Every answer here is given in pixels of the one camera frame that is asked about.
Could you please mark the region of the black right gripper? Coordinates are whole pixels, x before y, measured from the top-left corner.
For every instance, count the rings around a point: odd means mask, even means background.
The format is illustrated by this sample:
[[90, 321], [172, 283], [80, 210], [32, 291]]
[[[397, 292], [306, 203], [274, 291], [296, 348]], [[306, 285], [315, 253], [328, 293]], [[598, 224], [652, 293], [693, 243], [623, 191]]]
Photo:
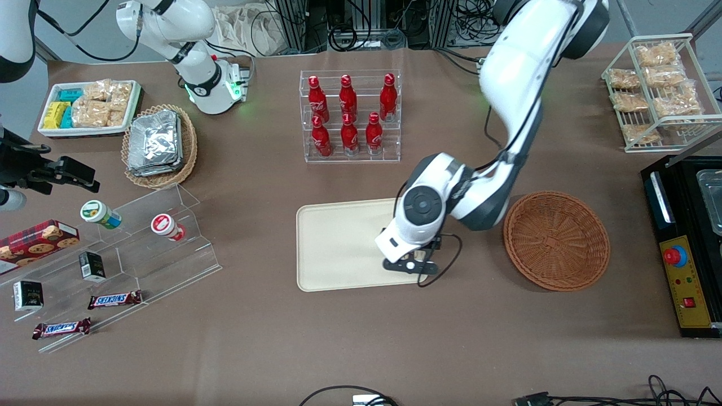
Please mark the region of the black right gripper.
[[[1, 136], [1, 185], [7, 188], [27, 188], [42, 195], [50, 195], [51, 183], [43, 178], [31, 180], [34, 170], [43, 170], [51, 160], [43, 157], [51, 147], [33, 144], [8, 129]], [[98, 193], [100, 183], [95, 179], [96, 170], [71, 157], [59, 157], [54, 162], [54, 182], [81, 187]]]

